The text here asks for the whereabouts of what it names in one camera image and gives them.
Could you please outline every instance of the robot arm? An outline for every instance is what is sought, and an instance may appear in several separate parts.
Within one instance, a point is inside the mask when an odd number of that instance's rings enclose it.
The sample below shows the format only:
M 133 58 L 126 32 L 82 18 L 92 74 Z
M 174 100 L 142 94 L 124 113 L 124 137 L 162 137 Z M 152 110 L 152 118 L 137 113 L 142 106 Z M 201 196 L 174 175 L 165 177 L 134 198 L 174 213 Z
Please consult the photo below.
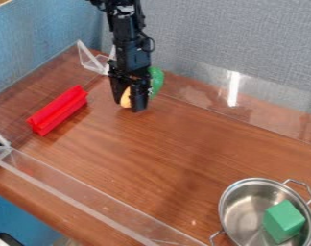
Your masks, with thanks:
M 122 95 L 128 94 L 132 111 L 141 111 L 152 94 L 149 69 L 156 44 L 142 32 L 145 16 L 140 0 L 86 1 L 106 13 L 109 31 L 113 33 L 117 60 L 109 60 L 108 64 L 114 101 L 120 104 Z

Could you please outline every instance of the red block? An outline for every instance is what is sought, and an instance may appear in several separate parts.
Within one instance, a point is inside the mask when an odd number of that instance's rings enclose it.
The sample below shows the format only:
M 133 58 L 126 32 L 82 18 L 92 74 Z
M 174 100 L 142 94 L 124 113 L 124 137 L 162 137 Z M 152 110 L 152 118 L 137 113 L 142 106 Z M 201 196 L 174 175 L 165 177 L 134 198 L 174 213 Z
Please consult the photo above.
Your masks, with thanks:
M 26 118 L 32 131 L 44 136 L 85 103 L 86 92 L 73 86 Z

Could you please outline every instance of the green cube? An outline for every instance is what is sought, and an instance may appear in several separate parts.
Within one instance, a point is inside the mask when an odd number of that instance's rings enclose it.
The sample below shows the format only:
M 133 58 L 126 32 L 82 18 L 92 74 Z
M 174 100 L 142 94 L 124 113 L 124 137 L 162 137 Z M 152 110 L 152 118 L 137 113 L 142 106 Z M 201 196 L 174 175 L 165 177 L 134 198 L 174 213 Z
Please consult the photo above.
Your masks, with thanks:
M 262 226 L 277 244 L 299 233 L 303 222 L 303 216 L 287 200 L 263 212 Z

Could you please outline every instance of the wooden table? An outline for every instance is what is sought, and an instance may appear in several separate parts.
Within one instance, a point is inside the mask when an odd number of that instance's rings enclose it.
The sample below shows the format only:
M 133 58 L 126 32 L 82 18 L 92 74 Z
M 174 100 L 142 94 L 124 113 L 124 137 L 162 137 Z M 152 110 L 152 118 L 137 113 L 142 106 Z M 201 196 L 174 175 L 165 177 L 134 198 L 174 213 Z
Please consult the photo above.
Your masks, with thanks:
M 38 137 L 24 119 L 74 84 L 89 91 L 88 105 Z M 177 89 L 186 87 L 209 104 Z M 243 95 L 232 109 L 217 94 L 217 87 L 166 73 L 148 110 L 132 113 L 113 103 L 108 79 L 80 68 L 70 48 L 0 94 L 0 133 L 21 152 L 208 243 L 233 182 L 293 178 L 311 185 L 311 145 L 265 130 L 274 125 L 294 135 L 302 129 L 290 124 L 286 130 L 286 121 L 311 115 Z M 265 129 L 247 124 L 250 115 Z M 84 245 L 140 245 L 2 168 L 0 195 Z M 230 245 L 225 236 L 217 244 Z

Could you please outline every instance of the metal pot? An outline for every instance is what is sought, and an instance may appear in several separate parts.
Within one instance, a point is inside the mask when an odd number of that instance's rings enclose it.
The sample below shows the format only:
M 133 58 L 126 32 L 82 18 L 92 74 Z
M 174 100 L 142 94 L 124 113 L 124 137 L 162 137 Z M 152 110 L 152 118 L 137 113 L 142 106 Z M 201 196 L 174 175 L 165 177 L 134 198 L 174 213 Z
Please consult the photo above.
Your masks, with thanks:
M 218 211 L 222 230 L 210 236 L 214 246 L 214 237 L 225 233 L 237 246 L 275 245 L 261 226 L 261 218 L 266 208 L 289 200 L 305 217 L 301 232 L 279 246 L 311 246 L 311 199 L 303 202 L 297 193 L 286 186 L 287 182 L 303 185 L 311 195 L 307 184 L 287 179 L 282 183 L 267 179 L 245 179 L 229 186 L 224 191 Z

